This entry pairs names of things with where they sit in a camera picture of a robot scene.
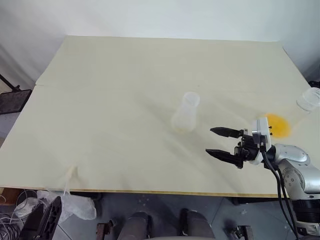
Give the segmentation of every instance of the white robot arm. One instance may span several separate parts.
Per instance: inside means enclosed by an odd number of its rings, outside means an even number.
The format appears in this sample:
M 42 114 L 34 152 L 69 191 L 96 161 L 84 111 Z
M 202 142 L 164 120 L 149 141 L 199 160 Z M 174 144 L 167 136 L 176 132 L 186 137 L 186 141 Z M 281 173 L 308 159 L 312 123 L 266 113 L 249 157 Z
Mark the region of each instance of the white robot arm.
M 234 155 L 218 149 L 206 149 L 206 152 L 240 169 L 244 161 L 255 165 L 263 162 L 264 167 L 275 174 L 277 181 L 287 191 L 295 212 L 293 226 L 297 232 L 305 236 L 320 236 L 320 170 L 311 164 L 309 155 L 301 148 L 284 144 L 271 145 L 269 128 L 266 117 L 259 118 L 253 124 L 252 136 L 248 135 L 246 129 L 212 128 L 211 131 L 218 135 L 241 137 L 241 141 L 234 148 Z

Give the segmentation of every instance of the wooden tabletop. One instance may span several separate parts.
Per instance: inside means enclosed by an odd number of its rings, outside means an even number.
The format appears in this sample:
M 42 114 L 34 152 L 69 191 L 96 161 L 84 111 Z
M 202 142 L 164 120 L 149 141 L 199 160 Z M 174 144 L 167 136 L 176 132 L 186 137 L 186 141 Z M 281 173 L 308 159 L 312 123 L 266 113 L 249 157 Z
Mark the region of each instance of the wooden tabletop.
M 237 169 L 205 152 L 238 142 L 209 129 L 289 118 L 308 88 L 277 42 L 68 36 L 0 148 L 0 185 L 274 197 L 262 164 Z M 171 118 L 189 91 L 197 126 L 181 134 Z M 320 168 L 319 135 L 315 111 L 272 143 L 299 146 Z

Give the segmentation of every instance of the wire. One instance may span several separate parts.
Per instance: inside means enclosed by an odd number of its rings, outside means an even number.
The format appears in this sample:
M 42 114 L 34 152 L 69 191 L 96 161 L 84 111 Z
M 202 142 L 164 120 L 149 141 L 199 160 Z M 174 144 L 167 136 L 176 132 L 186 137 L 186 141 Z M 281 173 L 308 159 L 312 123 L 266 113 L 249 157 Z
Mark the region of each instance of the wire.
M 20 226 L 21 226 L 21 224 L 24 224 L 25 218 L 27 218 L 30 215 L 30 213 L 25 215 L 25 216 L 23 216 L 23 217 L 18 217 L 18 218 L 13 218 L 13 216 L 14 216 L 15 212 L 18 212 L 21 209 L 26 207 L 26 205 L 28 203 L 28 194 L 27 194 L 28 191 L 37 194 L 37 192 L 34 191 L 34 190 L 26 190 L 26 189 L 24 189 L 19 194 L 19 196 L 18 196 L 18 198 L 17 198 L 17 200 L 15 202 L 15 205 L 17 206 L 21 196 L 23 194 L 25 194 L 25 199 L 24 199 L 25 203 L 23 204 L 22 207 L 20 207 L 19 209 L 15 209 L 14 211 L 11 211 L 11 212 L 0 212 L 0 214 L 4 215 L 4 217 L 0 218 L 0 227 L 1 227 L 0 228 L 0 239 L 1 240 L 4 240 L 4 239 L 6 239 L 6 240 L 18 240 L 19 239 L 19 235 L 20 235 L 20 231 L 21 231 L 21 227 Z M 47 207 L 47 204 L 44 201 L 42 201 L 40 199 L 38 199 L 38 201 L 43 203 Z
M 288 216 L 287 216 L 287 214 L 286 214 L 286 212 L 285 212 L 283 203 L 282 203 L 281 189 L 282 189 L 282 191 L 283 191 L 283 190 L 284 190 L 284 186 L 282 186 L 280 177 L 279 177 L 279 175 L 276 173 L 276 171 L 275 171 L 275 169 L 273 168 L 273 166 L 271 165 L 271 163 L 270 163 L 270 161 L 269 161 L 269 159 L 268 159 L 268 157 L 267 157 L 266 152 L 265 152 L 265 151 L 261 151 L 261 154 L 262 154 L 262 156 L 263 156 L 263 160 L 264 160 L 265 164 L 266 164 L 266 165 L 268 166 L 268 168 L 271 170 L 271 172 L 273 173 L 273 175 L 274 175 L 274 177 L 275 177 L 275 179 L 276 179 L 277 193 L 278 193 L 277 195 L 278 195 L 278 200 L 279 200 L 279 204 L 280 204 L 281 210 L 282 210 L 283 215 L 284 215 L 286 221 L 288 222 L 290 228 L 292 229 L 292 231 L 293 231 L 296 239 L 298 240 L 298 239 L 299 239 L 299 235 L 298 235 L 298 231 L 297 231 L 297 227 L 296 227 L 296 222 L 295 222 L 295 220 L 294 220 L 294 218 L 293 218 L 293 215 L 292 215 L 292 210 L 291 210 L 291 208 L 290 208 L 289 205 L 286 206 L 287 209 L 288 209 L 288 211 L 289 211 L 289 214 L 290 214 L 290 218 L 291 218 L 291 222 L 292 222 L 292 225 L 291 225 L 291 224 L 290 224 L 290 221 L 289 221 L 289 218 L 288 218 Z
M 2 194 L 0 194 L 0 197 L 4 199 L 4 202 L 2 202 L 0 204 L 5 204 L 7 202 L 7 199 Z
M 283 176 L 282 176 L 282 174 L 281 174 L 279 169 L 278 169 L 278 174 L 279 174 L 279 178 L 280 178 L 281 189 L 282 189 L 282 192 L 283 192 L 283 197 L 284 197 L 284 200 L 285 200 L 286 208 L 288 209 L 288 212 L 290 214 L 290 218 L 293 221 L 294 232 L 298 233 L 297 226 L 296 226 L 296 221 L 295 221 L 295 218 L 293 216 L 292 209 L 290 207 L 290 204 L 289 204 L 289 201 L 288 201 L 288 197 L 287 197 L 287 194 L 286 194 L 284 178 L 283 178 Z

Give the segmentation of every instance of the plastic cup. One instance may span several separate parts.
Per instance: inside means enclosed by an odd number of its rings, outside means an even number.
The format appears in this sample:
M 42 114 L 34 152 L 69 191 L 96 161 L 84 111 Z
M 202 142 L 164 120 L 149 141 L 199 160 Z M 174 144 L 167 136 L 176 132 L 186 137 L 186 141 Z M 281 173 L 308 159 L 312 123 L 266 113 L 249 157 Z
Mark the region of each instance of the plastic cup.
M 286 117 L 267 113 L 265 116 L 268 118 L 269 126 L 272 126 L 270 130 L 272 136 L 275 138 L 290 136 L 295 126 L 318 107 L 320 107 L 320 89 L 311 87 L 296 100 L 295 107 L 288 110 Z

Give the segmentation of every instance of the orange stain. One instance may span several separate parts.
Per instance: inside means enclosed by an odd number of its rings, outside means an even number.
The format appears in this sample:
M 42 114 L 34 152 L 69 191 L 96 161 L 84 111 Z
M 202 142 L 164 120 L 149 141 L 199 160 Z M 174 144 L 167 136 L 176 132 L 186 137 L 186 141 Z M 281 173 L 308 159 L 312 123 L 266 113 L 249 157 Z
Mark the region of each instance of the orange stain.
M 273 137 L 285 138 L 291 134 L 291 126 L 289 122 L 282 116 L 273 113 L 267 113 L 265 116 L 268 119 L 269 126 L 272 126 L 270 132 L 272 133 Z

